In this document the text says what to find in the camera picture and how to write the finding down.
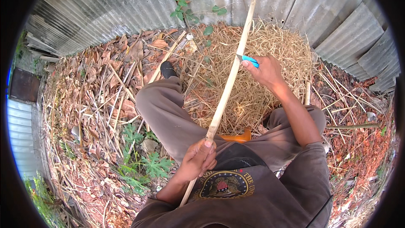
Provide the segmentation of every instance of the leg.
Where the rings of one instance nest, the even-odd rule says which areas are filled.
[[[205,137],[207,130],[195,124],[182,109],[179,78],[172,76],[142,88],[136,95],[136,109],[162,142],[167,152],[181,162],[191,144]],[[217,146],[225,143],[215,137]]]
[[[321,109],[315,106],[305,106],[314,120],[319,133],[322,134],[326,119]],[[275,109],[268,122],[270,129],[266,134],[246,142],[246,146],[258,154],[272,171],[277,171],[292,160],[300,151],[291,125],[283,108]]]

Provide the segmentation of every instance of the brown t-shirt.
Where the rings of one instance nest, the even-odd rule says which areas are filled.
[[[308,144],[280,179],[266,166],[207,171],[181,208],[149,198],[131,228],[239,227],[305,228],[331,195],[325,150]],[[325,227],[329,202],[310,227]]]

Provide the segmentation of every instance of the person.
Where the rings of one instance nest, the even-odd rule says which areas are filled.
[[[320,134],[323,112],[304,106],[281,76],[272,56],[242,65],[281,102],[267,121],[268,132],[244,144],[215,136],[182,109],[181,83],[169,62],[164,79],[136,96],[136,108],[179,169],[167,185],[151,195],[132,223],[135,227],[325,227],[332,202],[325,149]],[[274,172],[292,162],[278,179]],[[179,207],[191,180],[186,204]]]

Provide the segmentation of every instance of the dry grass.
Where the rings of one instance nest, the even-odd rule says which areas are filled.
[[[312,54],[308,43],[298,33],[291,33],[262,20],[254,20],[249,33],[245,55],[272,55],[280,61],[284,79],[298,97],[305,93],[305,81],[313,70]],[[209,57],[196,74],[194,90],[187,97],[198,99],[204,105],[198,107],[196,122],[207,128],[212,120],[242,34],[241,27],[214,25],[210,35],[212,45]],[[257,130],[263,116],[279,105],[276,97],[254,80],[249,72],[240,68],[226,106],[219,134],[238,134],[245,126]]]

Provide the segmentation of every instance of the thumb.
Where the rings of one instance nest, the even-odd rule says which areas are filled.
[[[211,149],[212,142],[206,140],[204,144],[201,145],[200,149],[198,150],[197,154],[194,156],[194,159],[203,163],[205,158],[209,155]]]
[[[258,69],[256,67],[253,66],[253,64],[251,62],[249,62],[248,60],[243,60],[242,61],[242,65],[245,67],[245,69],[247,69],[253,76],[255,76],[258,73]]]

